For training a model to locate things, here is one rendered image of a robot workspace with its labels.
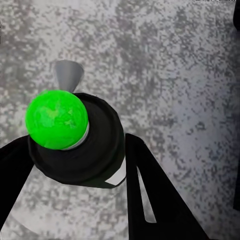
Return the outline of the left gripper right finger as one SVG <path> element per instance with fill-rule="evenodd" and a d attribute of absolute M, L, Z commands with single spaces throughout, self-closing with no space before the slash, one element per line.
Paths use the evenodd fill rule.
<path fill-rule="evenodd" d="M 125 137 L 129 240 L 210 240 L 146 143 Z M 156 223 L 145 220 L 137 167 Z"/>

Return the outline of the insectifuge atomizer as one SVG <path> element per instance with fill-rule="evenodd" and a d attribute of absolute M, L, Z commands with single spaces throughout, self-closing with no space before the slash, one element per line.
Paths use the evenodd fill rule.
<path fill-rule="evenodd" d="M 25 114 L 28 151 L 36 167 L 61 184 L 113 189 L 127 178 L 126 136 L 104 99 L 74 93 L 86 71 L 76 61 L 54 66 L 59 90 L 39 94 Z"/>

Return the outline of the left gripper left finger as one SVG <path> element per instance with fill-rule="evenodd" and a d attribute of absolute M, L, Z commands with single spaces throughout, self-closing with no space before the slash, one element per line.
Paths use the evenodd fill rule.
<path fill-rule="evenodd" d="M 34 165 L 27 135 L 0 148 L 0 230 Z"/>

